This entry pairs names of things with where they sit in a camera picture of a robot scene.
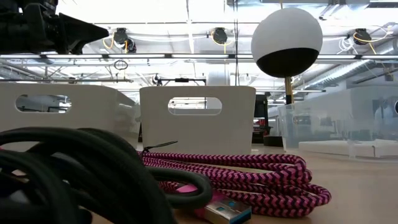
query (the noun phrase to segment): table surface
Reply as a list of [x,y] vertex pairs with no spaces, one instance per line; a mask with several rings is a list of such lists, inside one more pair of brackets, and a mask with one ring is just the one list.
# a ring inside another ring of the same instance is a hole
[[[284,153],[283,150],[254,146],[253,154]],[[287,151],[303,157],[312,171],[312,183],[331,193],[331,202],[317,207],[305,218],[287,219],[254,215],[252,224],[374,224],[396,223],[398,218],[398,163],[351,161]],[[178,223],[207,223],[176,211]],[[95,217],[94,224],[109,224]]]

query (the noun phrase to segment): black and white ball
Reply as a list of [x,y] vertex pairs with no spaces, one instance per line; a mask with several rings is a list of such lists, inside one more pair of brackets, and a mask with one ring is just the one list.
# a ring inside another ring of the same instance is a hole
[[317,59],[323,35],[318,21],[302,9],[285,8],[260,22],[253,33],[251,52],[266,74],[292,77]]

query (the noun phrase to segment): pink braided cable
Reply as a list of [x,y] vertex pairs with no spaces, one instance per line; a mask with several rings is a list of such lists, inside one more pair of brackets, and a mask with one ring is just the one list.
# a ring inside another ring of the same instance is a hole
[[[212,187],[234,200],[252,206],[252,212],[273,217],[304,217],[331,195],[323,187],[309,184],[312,174],[305,161],[294,155],[194,155],[148,152],[144,164],[196,172],[207,176]],[[273,172],[252,173],[217,166],[245,167]],[[165,191],[175,191],[176,182],[160,182]]]

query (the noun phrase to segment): clear plastic container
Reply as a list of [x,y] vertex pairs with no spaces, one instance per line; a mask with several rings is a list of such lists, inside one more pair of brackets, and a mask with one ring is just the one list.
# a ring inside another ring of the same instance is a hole
[[367,86],[279,108],[285,150],[398,161],[398,87]]

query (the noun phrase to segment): ceiling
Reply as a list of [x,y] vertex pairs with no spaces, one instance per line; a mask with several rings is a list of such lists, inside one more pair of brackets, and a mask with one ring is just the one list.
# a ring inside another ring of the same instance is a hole
[[[251,36],[257,24],[280,9],[279,0],[240,0],[235,9],[231,2],[231,0],[59,0],[57,12],[109,30],[107,39],[87,44],[83,49],[84,54],[124,53],[115,45],[109,49],[103,43],[111,45],[113,32],[120,27],[127,29],[129,37],[136,43],[138,54],[250,54]],[[318,19],[323,32],[321,54],[373,54],[369,45],[354,45],[356,52],[352,47],[344,50],[344,38],[347,34],[352,35],[356,28],[366,28],[372,38],[380,39],[374,43],[376,51],[380,45],[395,38],[398,32],[396,25],[398,9],[395,9],[395,5],[389,7],[384,7],[382,4],[369,5],[370,1],[364,0],[284,0],[282,2],[283,7],[304,9]],[[233,32],[235,19],[238,21],[237,42],[234,41]],[[211,33],[216,27],[226,29],[229,45],[224,47],[214,43]],[[17,65],[22,63],[18,60],[10,61]],[[234,62],[224,60],[166,58],[131,60],[125,71],[116,70],[111,62],[100,63],[98,60],[96,63],[87,62],[87,65],[82,64],[79,67],[65,65],[66,62],[56,59],[52,60],[52,63],[51,66],[28,66],[26,69],[44,74],[47,68],[47,74],[52,74],[52,78],[110,79],[118,74],[118,78],[126,77],[134,80],[134,83],[128,83],[129,88],[140,88],[151,85],[155,74],[163,78],[203,78],[214,69],[212,64],[225,64],[226,70],[233,76],[236,68]],[[309,81],[336,66],[338,66],[336,63],[315,64],[295,82]],[[262,73],[253,62],[239,63],[239,76],[241,85],[263,88],[284,86],[284,80]],[[124,89],[125,86],[118,83],[115,88]]]

